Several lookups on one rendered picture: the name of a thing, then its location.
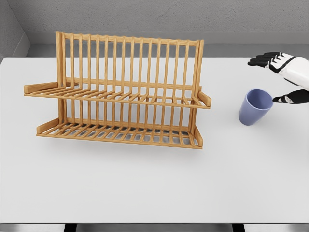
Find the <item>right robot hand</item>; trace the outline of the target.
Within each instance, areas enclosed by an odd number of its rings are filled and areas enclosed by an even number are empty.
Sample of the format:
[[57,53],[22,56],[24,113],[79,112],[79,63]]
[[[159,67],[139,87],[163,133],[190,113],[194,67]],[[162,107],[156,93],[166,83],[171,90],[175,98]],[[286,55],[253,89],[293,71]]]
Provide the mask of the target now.
[[302,104],[309,102],[309,60],[284,52],[266,52],[251,58],[249,66],[268,68],[286,81],[302,87],[300,90],[273,98],[273,102]]

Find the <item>wooden two-tier dish rack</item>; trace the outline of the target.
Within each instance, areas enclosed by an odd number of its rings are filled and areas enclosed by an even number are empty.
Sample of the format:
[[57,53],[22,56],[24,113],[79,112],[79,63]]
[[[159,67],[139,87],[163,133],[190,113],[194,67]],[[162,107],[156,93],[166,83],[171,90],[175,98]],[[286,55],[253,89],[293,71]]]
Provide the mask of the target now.
[[24,86],[55,98],[41,137],[201,149],[203,40],[56,33],[57,81]]

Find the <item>blue cup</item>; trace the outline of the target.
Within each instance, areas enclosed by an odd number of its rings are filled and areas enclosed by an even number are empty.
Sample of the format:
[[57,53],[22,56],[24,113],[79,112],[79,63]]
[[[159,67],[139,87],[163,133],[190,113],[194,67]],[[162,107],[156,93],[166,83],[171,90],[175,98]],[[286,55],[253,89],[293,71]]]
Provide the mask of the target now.
[[250,90],[241,105],[239,120],[242,124],[250,126],[260,120],[272,107],[272,97],[264,90]]

